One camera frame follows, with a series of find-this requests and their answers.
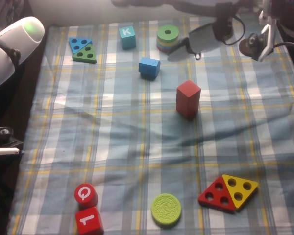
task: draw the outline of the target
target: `green triangle block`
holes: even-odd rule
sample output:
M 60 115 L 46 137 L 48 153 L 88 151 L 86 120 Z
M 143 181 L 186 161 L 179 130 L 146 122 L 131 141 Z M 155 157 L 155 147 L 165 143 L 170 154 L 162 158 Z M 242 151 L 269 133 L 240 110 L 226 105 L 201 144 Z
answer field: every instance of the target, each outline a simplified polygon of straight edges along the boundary
M 95 64 L 97 62 L 95 50 L 91 43 L 86 45 L 78 53 L 74 54 L 72 58 L 74 61 L 85 62 L 85 63 Z

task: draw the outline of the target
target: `red cube with number 1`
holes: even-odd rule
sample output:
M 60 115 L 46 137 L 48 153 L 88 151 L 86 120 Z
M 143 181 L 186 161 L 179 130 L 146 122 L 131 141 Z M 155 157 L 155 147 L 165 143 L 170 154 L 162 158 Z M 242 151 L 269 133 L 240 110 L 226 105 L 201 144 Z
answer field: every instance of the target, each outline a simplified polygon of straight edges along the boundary
M 81 208 L 89 208 L 97 205 L 98 195 L 91 184 L 80 184 L 74 192 L 75 200 Z
M 96 207 L 91 207 L 75 214 L 80 235 L 103 235 L 100 214 Z
M 177 87 L 176 110 L 188 121 L 191 121 L 198 112 L 200 87 L 188 80 Z

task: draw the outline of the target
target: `triangle block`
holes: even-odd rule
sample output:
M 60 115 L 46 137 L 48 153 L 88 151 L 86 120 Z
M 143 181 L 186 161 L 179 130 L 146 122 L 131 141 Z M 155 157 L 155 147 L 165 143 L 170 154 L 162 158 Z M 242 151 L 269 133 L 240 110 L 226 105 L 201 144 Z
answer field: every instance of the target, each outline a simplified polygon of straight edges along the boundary
M 92 44 L 86 45 L 82 50 L 72 56 L 74 61 L 95 64 L 96 54 Z
M 230 175 L 222 175 L 233 203 L 239 209 L 246 200 L 256 191 L 258 183 Z
M 235 211 L 231 195 L 227 190 L 222 176 L 218 177 L 199 197 L 202 206 L 211 207 L 220 211 Z
M 73 54 L 76 54 L 79 50 L 83 49 L 87 44 L 93 43 L 91 39 L 85 38 L 69 38 L 69 42 Z

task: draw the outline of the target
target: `blue triangle block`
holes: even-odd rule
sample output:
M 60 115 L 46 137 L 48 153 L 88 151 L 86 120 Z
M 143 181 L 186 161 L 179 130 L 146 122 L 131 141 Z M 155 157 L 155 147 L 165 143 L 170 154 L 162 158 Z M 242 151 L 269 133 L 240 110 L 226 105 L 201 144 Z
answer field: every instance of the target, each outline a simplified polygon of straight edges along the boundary
M 85 38 L 69 38 L 70 46 L 73 54 L 76 54 L 78 51 L 83 49 L 87 44 L 93 44 L 91 39 Z

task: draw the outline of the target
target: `plaid tablecloth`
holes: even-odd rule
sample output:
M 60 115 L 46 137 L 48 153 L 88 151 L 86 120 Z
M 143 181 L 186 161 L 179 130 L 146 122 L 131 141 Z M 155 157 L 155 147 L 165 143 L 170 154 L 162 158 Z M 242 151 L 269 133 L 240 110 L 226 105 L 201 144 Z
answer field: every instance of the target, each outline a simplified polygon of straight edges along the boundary
M 242 16 L 246 36 L 260 32 Z M 75 188 L 95 186 L 106 235 L 294 235 L 294 67 L 280 47 L 264 62 L 238 45 L 171 63 L 156 48 L 158 27 L 180 37 L 208 18 L 99 26 L 52 27 L 26 133 L 9 234 L 76 234 Z M 118 28 L 133 25 L 137 47 L 122 49 Z M 236 38 L 242 32 L 234 22 Z M 92 38 L 97 63 L 72 61 L 69 37 Z M 155 81 L 140 78 L 142 56 L 161 60 Z M 202 91 L 196 119 L 175 110 L 186 80 Z M 259 182 L 240 211 L 197 202 L 218 176 Z M 161 230 L 150 215 L 160 193 L 182 205 L 176 227 Z

